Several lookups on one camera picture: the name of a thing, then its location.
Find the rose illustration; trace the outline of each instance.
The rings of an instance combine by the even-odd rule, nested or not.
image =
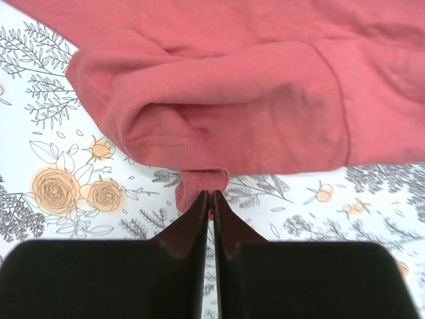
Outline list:
[[[115,153],[115,145],[107,138],[101,138],[100,140],[94,139],[93,146],[86,150],[92,154],[94,161],[104,160],[113,156]]]
[[[37,204],[56,215],[66,215],[75,209],[76,201],[80,197],[79,189],[76,178],[61,169],[45,169],[33,182]]]
[[[93,184],[81,187],[81,195],[89,206],[100,211],[114,211],[121,203],[122,192],[116,181],[95,181]]]

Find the orange berry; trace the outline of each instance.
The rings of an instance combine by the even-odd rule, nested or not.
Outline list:
[[[329,193],[330,195],[333,195],[333,187],[329,184],[323,184],[319,191],[325,191],[326,193]]]
[[[322,203],[327,203],[332,199],[332,195],[327,191],[318,191],[316,193],[316,199]]]
[[[362,213],[365,211],[365,207],[359,202],[353,204],[353,209],[356,213]]]

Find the black clamp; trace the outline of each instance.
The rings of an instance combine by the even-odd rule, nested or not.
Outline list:
[[[219,191],[148,241],[34,240],[0,269],[0,318],[201,317],[208,211],[220,319],[418,319],[373,243],[268,242]]]

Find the white patterned surface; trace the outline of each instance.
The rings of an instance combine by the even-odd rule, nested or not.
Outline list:
[[[0,2],[0,261],[32,238],[148,239],[176,219],[176,171],[134,163],[64,77],[76,50]],[[234,177],[225,193],[270,240],[375,241],[425,314],[425,164]],[[216,318],[209,236],[204,317]]]

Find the pink shirt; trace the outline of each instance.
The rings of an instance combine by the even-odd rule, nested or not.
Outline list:
[[[229,175],[425,160],[424,0],[7,0],[76,44],[67,77],[177,205]]]

